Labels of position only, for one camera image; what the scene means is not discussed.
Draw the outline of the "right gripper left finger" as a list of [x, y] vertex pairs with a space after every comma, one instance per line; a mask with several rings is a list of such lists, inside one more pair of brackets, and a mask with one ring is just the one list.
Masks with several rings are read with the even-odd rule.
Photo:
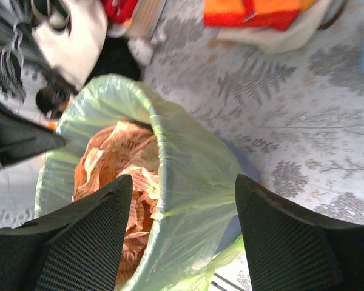
[[102, 191], [17, 228], [0, 229], [0, 290], [113, 290], [118, 202]]

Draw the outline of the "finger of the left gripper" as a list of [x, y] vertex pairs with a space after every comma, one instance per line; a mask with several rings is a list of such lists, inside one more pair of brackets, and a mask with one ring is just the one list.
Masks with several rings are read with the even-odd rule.
[[0, 170], [65, 144], [52, 129], [14, 114], [0, 102]]

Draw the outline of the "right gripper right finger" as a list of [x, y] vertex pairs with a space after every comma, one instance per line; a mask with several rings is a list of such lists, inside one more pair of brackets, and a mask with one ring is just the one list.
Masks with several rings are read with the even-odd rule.
[[252, 289], [364, 290], [364, 225], [319, 214], [237, 175]]

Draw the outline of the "green trash bag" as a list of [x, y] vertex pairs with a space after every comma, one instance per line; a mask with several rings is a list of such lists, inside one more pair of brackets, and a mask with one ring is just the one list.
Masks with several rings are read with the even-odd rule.
[[44, 157], [35, 216], [71, 203], [75, 167], [89, 139], [119, 120], [150, 125], [160, 159], [157, 217], [143, 259], [123, 290], [207, 290], [215, 270], [243, 252], [241, 239], [217, 252], [237, 213], [235, 179], [242, 169], [222, 140], [142, 82], [104, 75], [71, 102], [56, 128], [66, 146]]

